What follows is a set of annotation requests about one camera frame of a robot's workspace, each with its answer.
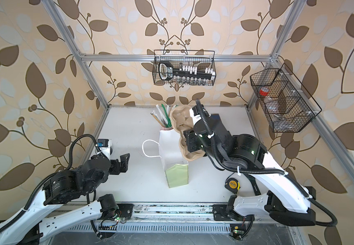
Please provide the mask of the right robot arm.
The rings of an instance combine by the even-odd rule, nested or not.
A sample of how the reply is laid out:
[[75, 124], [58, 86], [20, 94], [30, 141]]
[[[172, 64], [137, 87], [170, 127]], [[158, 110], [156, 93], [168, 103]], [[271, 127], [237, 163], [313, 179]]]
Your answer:
[[217, 170], [245, 175], [255, 192], [230, 197], [226, 212], [231, 219], [258, 215], [290, 227], [337, 225], [336, 216], [316, 200], [316, 190], [292, 178], [255, 136], [231, 135], [199, 99], [195, 102], [190, 109], [193, 129], [184, 131], [188, 150], [204, 151]]

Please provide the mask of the white green paper bag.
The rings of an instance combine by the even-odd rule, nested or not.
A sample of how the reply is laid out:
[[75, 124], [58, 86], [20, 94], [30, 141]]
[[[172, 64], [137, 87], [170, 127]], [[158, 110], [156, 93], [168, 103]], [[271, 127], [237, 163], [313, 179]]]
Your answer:
[[[147, 139], [142, 143], [142, 152], [147, 158], [159, 158], [161, 160], [169, 188], [189, 184], [189, 163], [182, 155], [179, 140], [180, 134], [171, 129], [161, 130], [158, 141]], [[144, 146], [149, 142], [158, 146], [157, 155], [146, 154]]]

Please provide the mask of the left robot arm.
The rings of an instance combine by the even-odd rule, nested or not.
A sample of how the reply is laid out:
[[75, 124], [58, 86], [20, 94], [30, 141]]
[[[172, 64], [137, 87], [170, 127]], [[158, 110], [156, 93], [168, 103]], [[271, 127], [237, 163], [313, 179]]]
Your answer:
[[102, 238], [94, 221], [100, 218], [115, 222], [120, 220], [122, 212], [112, 194], [94, 197], [81, 208], [48, 217], [72, 200], [95, 194], [110, 175], [119, 175], [128, 170], [129, 153], [121, 155], [119, 159], [111, 159], [113, 150], [109, 140], [97, 140], [90, 134], [86, 137], [92, 140], [96, 154], [73, 168], [73, 149], [81, 137], [75, 139], [69, 148], [68, 166], [45, 177], [33, 190], [25, 206], [0, 223], [0, 245], [38, 245], [82, 222], [90, 222], [95, 234]]

